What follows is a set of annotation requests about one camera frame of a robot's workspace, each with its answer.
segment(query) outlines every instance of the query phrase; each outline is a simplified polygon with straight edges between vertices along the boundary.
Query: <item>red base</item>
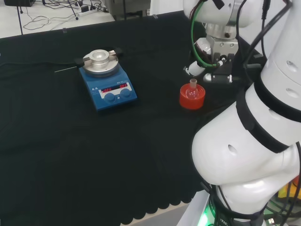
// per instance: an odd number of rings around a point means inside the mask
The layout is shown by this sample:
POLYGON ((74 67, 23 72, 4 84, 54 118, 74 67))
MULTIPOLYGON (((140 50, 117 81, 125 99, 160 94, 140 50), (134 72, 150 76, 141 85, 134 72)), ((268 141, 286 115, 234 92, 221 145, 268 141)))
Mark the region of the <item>red base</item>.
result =
POLYGON ((197 110, 201 108, 204 104, 205 99, 205 89, 201 87, 200 85, 197 85, 198 91, 200 93, 199 97, 197 99, 188 99, 186 96, 186 90, 189 88, 190 84, 185 84, 181 87, 180 90, 180 105, 184 108, 190 109, 190 110, 197 110))

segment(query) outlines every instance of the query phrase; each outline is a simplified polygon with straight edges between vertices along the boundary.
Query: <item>green cable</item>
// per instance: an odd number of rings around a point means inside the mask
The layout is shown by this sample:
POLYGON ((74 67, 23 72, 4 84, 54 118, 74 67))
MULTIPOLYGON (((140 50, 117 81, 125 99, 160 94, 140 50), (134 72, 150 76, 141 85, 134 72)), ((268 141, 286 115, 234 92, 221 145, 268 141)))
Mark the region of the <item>green cable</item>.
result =
POLYGON ((197 10, 196 10, 196 12, 195 12, 195 14, 194 14, 194 16, 193 16, 192 23, 191 23, 191 41, 192 41, 192 49, 193 49, 194 56, 197 58, 197 60, 198 60, 200 63, 202 63, 203 67, 216 67, 216 66, 217 66, 216 64, 211 65, 211 64, 207 64, 205 61, 203 61, 202 58, 199 57, 198 52, 197 52, 197 50, 196 50, 196 47, 194 46, 194 41, 193 41, 193 27, 194 27, 194 22, 195 22, 195 20, 196 20, 196 18, 197 18, 198 12, 199 12, 199 10, 201 9, 201 7, 202 7, 203 4, 204 4, 204 3, 202 2, 202 3, 198 6, 198 8, 197 8, 197 10))

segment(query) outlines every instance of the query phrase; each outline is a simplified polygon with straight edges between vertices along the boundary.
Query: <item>blue knob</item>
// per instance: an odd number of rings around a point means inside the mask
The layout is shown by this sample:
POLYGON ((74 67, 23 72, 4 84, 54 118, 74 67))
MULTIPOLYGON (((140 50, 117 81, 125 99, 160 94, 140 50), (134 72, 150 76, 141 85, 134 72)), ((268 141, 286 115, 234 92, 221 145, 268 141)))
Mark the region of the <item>blue knob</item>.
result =
POLYGON ((129 89, 123 89, 121 92, 120 92, 120 95, 124 98, 128 98, 130 97, 131 95, 131 92, 129 89))
POLYGON ((108 93, 104 96, 104 99, 108 102, 113 102, 115 100, 115 95, 112 93, 108 93))

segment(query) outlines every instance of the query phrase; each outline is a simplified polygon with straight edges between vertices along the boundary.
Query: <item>black strap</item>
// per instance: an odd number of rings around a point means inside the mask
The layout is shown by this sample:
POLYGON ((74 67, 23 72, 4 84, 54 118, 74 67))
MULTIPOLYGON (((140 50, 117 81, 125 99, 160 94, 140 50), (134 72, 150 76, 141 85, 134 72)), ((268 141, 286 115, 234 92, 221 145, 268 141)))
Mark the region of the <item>black strap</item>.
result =
POLYGON ((254 88, 259 99, 269 109, 273 110, 277 114, 280 114, 281 116, 287 119, 301 122, 301 111, 283 103, 282 101, 278 100, 275 96, 273 96, 263 84, 261 77, 259 77, 254 83, 254 88))
POLYGON ((263 146, 274 153, 280 153, 286 150, 289 146, 282 144, 272 137, 252 115, 246 103, 246 91, 242 90, 237 97, 236 109, 241 123, 252 136, 263 146))

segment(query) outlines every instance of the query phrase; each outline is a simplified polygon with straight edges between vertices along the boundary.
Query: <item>yellow object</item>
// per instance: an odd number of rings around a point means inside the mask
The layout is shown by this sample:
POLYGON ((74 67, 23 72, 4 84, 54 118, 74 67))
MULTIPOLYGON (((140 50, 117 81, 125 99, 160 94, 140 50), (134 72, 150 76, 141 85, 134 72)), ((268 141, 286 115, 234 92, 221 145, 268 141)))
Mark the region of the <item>yellow object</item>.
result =
MULTIPOLYGON (((278 198, 280 198, 280 199, 286 198, 287 189, 288 189, 288 184, 279 190, 278 198)), ((291 189, 290 189, 290 197, 291 198, 293 198, 295 196, 296 190, 297 190, 297 187, 292 183, 291 189)), ((299 192, 298 199, 301 200, 301 192, 299 192)))

